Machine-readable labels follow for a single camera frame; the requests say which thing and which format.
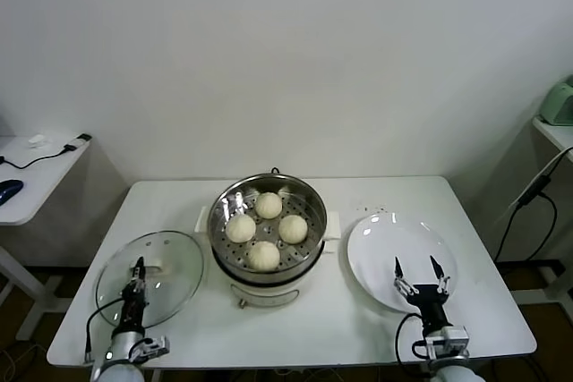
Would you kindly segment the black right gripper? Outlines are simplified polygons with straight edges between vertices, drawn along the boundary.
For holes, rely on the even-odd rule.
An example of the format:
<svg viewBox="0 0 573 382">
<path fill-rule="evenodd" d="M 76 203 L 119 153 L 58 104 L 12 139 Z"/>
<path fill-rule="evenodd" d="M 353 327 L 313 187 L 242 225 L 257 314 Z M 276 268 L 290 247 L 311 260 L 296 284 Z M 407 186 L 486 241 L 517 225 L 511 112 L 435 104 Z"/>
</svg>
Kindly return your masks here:
<svg viewBox="0 0 573 382">
<path fill-rule="evenodd" d="M 422 317 L 423 332 L 434 333 L 441 331 L 444 327 L 449 327 L 443 305 L 449 298 L 448 284 L 450 277 L 445 275 L 442 265 L 430 256 L 432 269 L 437 278 L 436 284 L 415 284 L 411 285 L 404 278 L 404 273 L 398 257 L 395 257 L 394 286 L 406 301 L 420 310 Z"/>
</svg>

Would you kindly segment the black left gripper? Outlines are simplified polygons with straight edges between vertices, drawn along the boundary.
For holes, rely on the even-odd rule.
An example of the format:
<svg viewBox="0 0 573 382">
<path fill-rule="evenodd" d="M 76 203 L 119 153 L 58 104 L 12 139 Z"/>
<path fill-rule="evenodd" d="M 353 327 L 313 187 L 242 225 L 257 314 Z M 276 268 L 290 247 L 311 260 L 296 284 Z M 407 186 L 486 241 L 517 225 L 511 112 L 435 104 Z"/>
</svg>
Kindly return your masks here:
<svg viewBox="0 0 573 382">
<path fill-rule="evenodd" d="M 146 268 L 144 257 L 139 257 L 132 271 L 130 283 L 122 290 L 123 305 L 119 320 L 119 332 L 134 332 L 144 335 L 145 328 L 142 320 L 145 307 L 145 277 Z"/>
</svg>

